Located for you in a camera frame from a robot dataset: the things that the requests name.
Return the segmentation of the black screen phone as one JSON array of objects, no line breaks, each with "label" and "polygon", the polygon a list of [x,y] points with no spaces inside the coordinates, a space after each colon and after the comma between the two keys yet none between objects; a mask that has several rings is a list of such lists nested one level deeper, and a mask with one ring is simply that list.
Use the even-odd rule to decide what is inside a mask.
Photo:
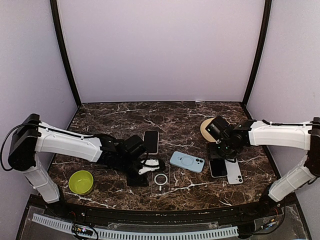
[{"label": "black screen phone", "polygon": [[224,159],[209,160],[210,173],[213,178],[223,178],[228,175]]}]

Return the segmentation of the clear phone case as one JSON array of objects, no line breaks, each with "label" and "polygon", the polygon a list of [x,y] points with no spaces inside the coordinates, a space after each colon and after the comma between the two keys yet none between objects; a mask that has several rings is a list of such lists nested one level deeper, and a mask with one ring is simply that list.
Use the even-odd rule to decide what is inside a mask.
[{"label": "clear phone case", "polygon": [[165,164],[163,171],[157,171],[152,173],[152,179],[150,182],[150,192],[152,195],[167,195],[170,190],[171,180],[171,167],[169,164]]}]

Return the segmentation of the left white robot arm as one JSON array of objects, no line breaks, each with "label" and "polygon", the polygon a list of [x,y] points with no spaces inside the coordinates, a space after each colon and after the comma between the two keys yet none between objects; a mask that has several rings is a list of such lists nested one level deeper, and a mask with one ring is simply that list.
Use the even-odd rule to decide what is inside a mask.
[{"label": "left white robot arm", "polygon": [[148,151],[138,135],[117,139],[106,133],[80,134],[51,126],[35,113],[13,127],[4,137],[4,141],[7,140],[11,140],[7,157],[10,167],[3,170],[21,172],[60,218],[67,218],[71,208],[63,201],[59,187],[43,168],[38,153],[80,158],[136,178],[143,167],[140,157]]}]

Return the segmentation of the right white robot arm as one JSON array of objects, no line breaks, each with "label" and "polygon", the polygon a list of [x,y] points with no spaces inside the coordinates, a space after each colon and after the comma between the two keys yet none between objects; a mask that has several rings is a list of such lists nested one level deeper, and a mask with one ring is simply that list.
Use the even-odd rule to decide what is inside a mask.
[{"label": "right white robot arm", "polygon": [[214,142],[215,155],[233,159],[244,147],[278,146],[302,149],[301,162],[266,189],[266,195],[255,205],[255,213],[266,217],[275,203],[320,176],[320,119],[298,123],[276,123],[247,119],[237,125],[222,116],[209,118],[200,125],[202,136]]}]

